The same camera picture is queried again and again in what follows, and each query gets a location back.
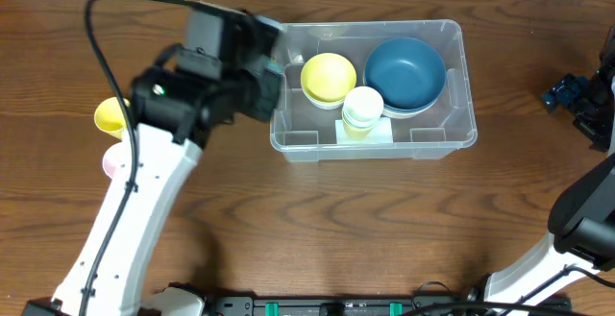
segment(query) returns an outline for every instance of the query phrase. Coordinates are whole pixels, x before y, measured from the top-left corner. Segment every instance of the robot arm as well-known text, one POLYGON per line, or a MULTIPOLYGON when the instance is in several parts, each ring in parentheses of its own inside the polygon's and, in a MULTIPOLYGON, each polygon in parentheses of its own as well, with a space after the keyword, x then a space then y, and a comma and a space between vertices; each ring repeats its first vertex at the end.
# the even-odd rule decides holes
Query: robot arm
MULTIPOLYGON (((197 165, 202 149, 190 140, 173 142, 170 132, 146 124, 137 126, 139 161, 133 191, 98 268, 88 316, 134 315, 140 308, 141 289, 147 265, 175 198, 197 165)), ((130 149, 127 139, 123 141, 130 149)), ((89 238, 52 301, 61 302, 61 312, 77 315, 81 290, 111 219, 122 198, 130 166, 120 168, 111 181, 105 201, 89 238)))
MULTIPOLYGON (((28 303, 24 315, 136 315, 160 231, 198 164, 209 132, 232 121, 235 112, 260 121, 270 119, 282 79, 268 69, 268 63, 282 34, 280 26, 204 3, 192 3, 191 8, 184 46, 175 44, 162 51, 131 85, 129 121, 135 125, 138 166, 129 161, 121 166, 79 258, 50 303, 28 303), (165 69, 173 55, 177 55, 175 70, 165 69), (120 209, 132 167, 137 168, 135 187, 96 267, 94 258, 120 209), (93 266, 96 276, 84 296, 93 266), (87 298, 86 309, 83 298, 87 298)), ((122 142, 127 152, 130 129, 122 142)), ((180 299, 174 298, 175 304, 180 299)), ((173 309, 172 304, 155 306, 173 309)), ((181 303, 179 310, 185 308, 181 303)))
MULTIPOLYGON (((611 87, 615 92, 615 77, 611 87)), ((557 199, 549 216, 549 233, 514 264, 489 277, 485 301, 537 305, 584 277, 567 267, 598 274, 615 266, 614 152, 615 128, 608 158, 557 199)))

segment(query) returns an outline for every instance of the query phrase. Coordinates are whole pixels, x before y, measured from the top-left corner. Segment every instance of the white cup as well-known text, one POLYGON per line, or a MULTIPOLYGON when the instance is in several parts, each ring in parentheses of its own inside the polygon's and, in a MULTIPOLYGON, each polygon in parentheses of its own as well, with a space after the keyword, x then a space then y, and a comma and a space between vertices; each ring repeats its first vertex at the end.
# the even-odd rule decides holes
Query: white cup
POLYGON ((123 142, 115 143, 103 155, 103 171, 107 177, 113 179, 115 173, 122 164, 129 162, 130 154, 127 151, 129 146, 123 142))
POLYGON ((378 124, 384 110, 382 96, 369 86, 358 86, 344 99, 344 131, 353 139, 362 139, 378 124))

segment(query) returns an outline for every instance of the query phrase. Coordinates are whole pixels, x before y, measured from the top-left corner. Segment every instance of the green connector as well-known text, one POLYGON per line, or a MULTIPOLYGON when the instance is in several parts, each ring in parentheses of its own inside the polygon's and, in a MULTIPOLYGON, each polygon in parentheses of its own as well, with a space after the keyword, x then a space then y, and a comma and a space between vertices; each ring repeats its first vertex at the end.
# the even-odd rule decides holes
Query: green connector
POLYGON ((278 304, 277 303, 265 304, 265 316, 278 316, 278 304))
POLYGON ((400 316, 404 313, 404 305, 401 303, 391 303, 390 305, 390 315, 391 316, 400 316))

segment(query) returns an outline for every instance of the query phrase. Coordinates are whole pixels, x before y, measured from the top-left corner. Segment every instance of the bowl rim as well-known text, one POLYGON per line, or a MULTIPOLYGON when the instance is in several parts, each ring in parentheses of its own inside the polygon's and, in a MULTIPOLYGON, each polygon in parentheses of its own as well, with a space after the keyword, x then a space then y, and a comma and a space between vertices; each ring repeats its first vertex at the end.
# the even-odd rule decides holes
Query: bowl rim
POLYGON ((433 104, 435 104, 435 102, 440 98, 440 96, 444 92, 444 89, 446 88, 446 84, 447 84, 447 72, 446 71, 447 70, 446 70, 446 63, 442 59, 442 56, 440 56, 440 53, 435 48, 433 48, 433 46, 431 46, 430 44, 426 43, 425 41, 423 41, 420 38, 409 37, 409 36, 393 37, 391 39, 388 39, 387 41, 379 43, 378 46, 374 47, 374 49, 369 53, 369 55, 367 55, 367 60, 365 61, 365 64, 363 66, 363 85, 364 86, 369 86, 367 84, 367 77, 366 77, 367 63, 369 62, 370 58, 372 58, 372 55, 374 54, 374 52, 376 52, 376 50, 379 49, 384 44, 389 43, 391 41, 397 41, 397 40, 406 40, 406 41, 412 40, 412 41, 419 42, 420 44, 423 44, 423 45, 429 47, 429 49, 432 50, 432 52, 435 53, 435 55, 438 56, 438 59, 441 61, 442 69, 444 70, 444 81, 442 82, 442 86, 441 86, 440 91, 438 92, 438 94, 429 103, 427 103, 426 105, 424 105, 424 106, 422 106, 420 108, 399 109, 399 108, 392 107, 392 106, 386 104, 386 102, 384 102, 384 108, 385 109, 389 109, 390 111, 395 111, 395 112, 402 113, 402 114, 411 114, 411 113, 414 113, 414 112, 419 112, 419 111, 423 111, 425 109, 428 109, 433 104))
POLYGON ((353 73, 355 74, 355 84, 354 84, 352 87, 350 87, 350 88, 348 89, 348 91, 346 92, 346 94, 348 94, 351 90, 353 90, 354 88, 356 88, 356 87, 357 87, 357 69, 355 68, 355 66, 353 65, 353 63, 352 63, 350 60, 348 60, 348 58, 346 58, 346 57, 344 57, 344 56, 342 56, 342 55, 340 55, 340 54, 337 54, 337 53, 332 53, 332 52, 325 52, 325 53, 319 53, 319 54, 317 54, 317 55, 313 56, 312 58, 308 59, 308 60, 304 63, 304 65, 302 66, 302 68, 301 68, 301 74, 299 75, 299 83, 301 84, 301 89, 303 90, 303 92, 304 92, 306 95, 308 95, 308 97, 309 97, 310 99, 312 99, 312 100, 314 100, 314 101, 317 101, 317 102, 319 102, 319 103, 322 103, 322 104, 333 104, 333 103, 337 103, 338 101, 342 101, 342 102, 343 102, 343 101, 344 101, 344 99, 346 98, 346 95, 344 95, 344 96, 343 96, 341 99, 339 99, 339 100, 335 100, 335 101, 327 102, 327 101, 320 100, 320 98, 318 98, 318 97, 316 96, 316 94, 314 94, 311 90, 309 90, 309 88, 307 88, 307 87, 304 85, 304 70, 306 70, 306 65, 308 65, 308 63, 309 63, 310 61, 312 61, 314 58, 317 58, 317 57, 319 57, 319 56, 326 56, 326 55, 333 55, 333 56, 335 56, 336 58, 340 57, 343 61, 347 62, 347 63, 350 65, 350 67, 352 68, 353 73))

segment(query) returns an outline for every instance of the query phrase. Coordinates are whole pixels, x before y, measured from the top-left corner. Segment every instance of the yellow cup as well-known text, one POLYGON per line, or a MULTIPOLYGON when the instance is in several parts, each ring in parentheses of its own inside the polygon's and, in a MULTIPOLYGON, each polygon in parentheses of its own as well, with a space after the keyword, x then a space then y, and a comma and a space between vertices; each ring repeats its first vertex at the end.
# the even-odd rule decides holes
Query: yellow cup
MULTIPOLYGON (((126 106, 130 104, 126 99, 124 99, 124 103, 126 106)), ((122 133, 126 129, 126 121, 117 98, 109 98, 98 105, 94 112, 94 123, 103 133, 122 139, 122 133)))
POLYGON ((357 128, 348 122, 346 119, 346 115, 342 112, 342 123, 344 123, 344 132, 351 139, 363 139, 365 138, 371 131, 376 127, 377 123, 374 123, 372 126, 367 128, 357 128))

